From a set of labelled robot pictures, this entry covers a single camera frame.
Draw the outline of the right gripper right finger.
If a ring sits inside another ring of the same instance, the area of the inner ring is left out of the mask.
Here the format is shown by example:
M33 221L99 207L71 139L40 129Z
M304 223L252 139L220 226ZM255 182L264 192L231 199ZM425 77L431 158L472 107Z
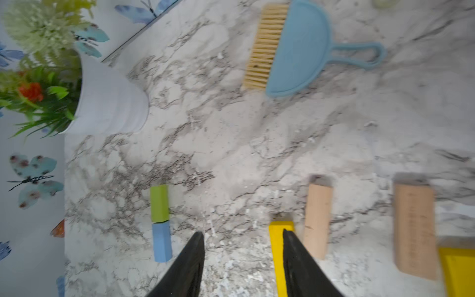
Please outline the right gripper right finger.
M343 297L293 231L283 231L283 267L289 297Z

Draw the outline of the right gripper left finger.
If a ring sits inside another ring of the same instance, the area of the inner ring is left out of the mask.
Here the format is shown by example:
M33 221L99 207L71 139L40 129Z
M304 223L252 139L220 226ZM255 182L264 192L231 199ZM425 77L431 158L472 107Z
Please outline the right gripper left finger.
M204 234L197 231L147 297L198 297L204 262Z

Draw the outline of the green block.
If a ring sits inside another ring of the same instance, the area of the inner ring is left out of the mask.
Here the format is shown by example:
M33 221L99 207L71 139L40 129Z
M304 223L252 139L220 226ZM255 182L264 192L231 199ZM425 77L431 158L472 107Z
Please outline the green block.
M169 220L168 186L161 184L150 188L151 220L163 223Z

